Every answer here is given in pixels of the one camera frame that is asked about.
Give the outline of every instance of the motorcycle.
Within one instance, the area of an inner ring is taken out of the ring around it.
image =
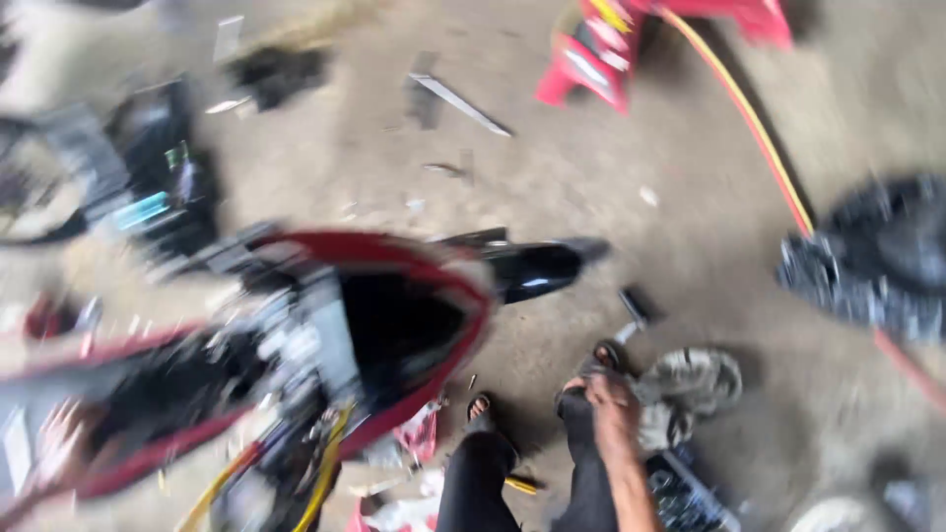
[[[435,399],[476,354],[500,305],[571,285],[606,251],[598,239],[511,243],[504,228],[421,242],[258,224],[162,271],[234,275],[234,304],[248,310],[0,381],[0,488],[22,484],[40,423],[67,397],[107,412],[93,432],[97,449],[120,436],[120,452],[80,487],[81,500],[127,488],[267,402],[273,424],[179,530],[207,512],[215,530],[306,530],[337,464]]]

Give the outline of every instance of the cloth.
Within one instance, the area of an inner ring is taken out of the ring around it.
[[[558,403],[574,462],[571,501],[552,524],[552,532],[617,532],[618,519],[604,462],[594,442],[594,416],[584,389],[571,389]],[[450,458],[436,532],[519,532],[502,500],[502,485],[516,464],[516,453],[496,433],[468,435]]]
[[[698,417],[732,407],[743,394],[739,364],[714,348],[667,353],[629,384],[640,401],[638,442],[647,452],[689,440]]]

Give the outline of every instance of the dirty floor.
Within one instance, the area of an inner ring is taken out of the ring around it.
[[[783,3],[796,25],[794,50],[753,48],[733,24],[714,27],[764,102],[815,212],[866,179],[943,170],[946,5]],[[792,219],[738,112],[689,46],[670,38],[646,58],[628,115],[597,98],[576,98],[564,109],[533,99],[563,4],[394,0],[345,34],[325,88],[265,115],[201,116],[204,143],[225,180],[228,226],[279,218],[429,237],[507,225],[519,240],[611,241],[611,258],[575,287],[501,310],[492,339],[451,393],[443,432],[463,415],[472,373],[478,390],[515,405],[511,433],[530,455],[524,471],[549,486],[535,498],[507,489],[523,530],[541,530],[568,498],[571,465],[552,394],[596,339],[623,324],[615,291],[630,282],[666,314],[632,339],[634,364],[702,345],[727,347],[743,364],[741,405],[701,422],[692,447],[745,530],[780,530],[796,504],[863,485],[873,462],[891,453],[930,479],[938,514],[932,529],[946,528],[941,417],[866,331],[835,323],[776,286],[779,241]],[[104,112],[130,85],[182,69],[201,84],[198,105],[213,103],[216,21],[246,14],[252,33],[304,8],[289,1],[189,5],[182,28],[162,18],[161,5],[112,16],[28,3],[25,52],[0,87],[0,107],[28,113],[86,99]],[[401,84],[420,50],[439,54],[436,75],[515,138],[448,108],[436,131],[406,122]],[[462,150],[473,152],[472,187],[420,169],[457,164]],[[83,241],[62,254],[7,255],[8,285],[42,264],[50,275],[61,268],[82,290],[105,294],[112,316],[140,313],[160,325],[206,312],[212,291],[199,292],[200,281],[143,287],[134,273],[117,273],[131,261],[103,254],[110,245]],[[939,349],[914,353],[946,381]],[[454,439],[444,439],[445,449]],[[26,529],[61,530],[69,520],[76,531],[169,530],[222,467],[223,445],[172,468],[164,491],[145,483],[113,504],[81,507],[76,517],[68,505],[50,508]],[[321,530],[343,530],[354,504],[344,487],[353,475],[342,477]]]

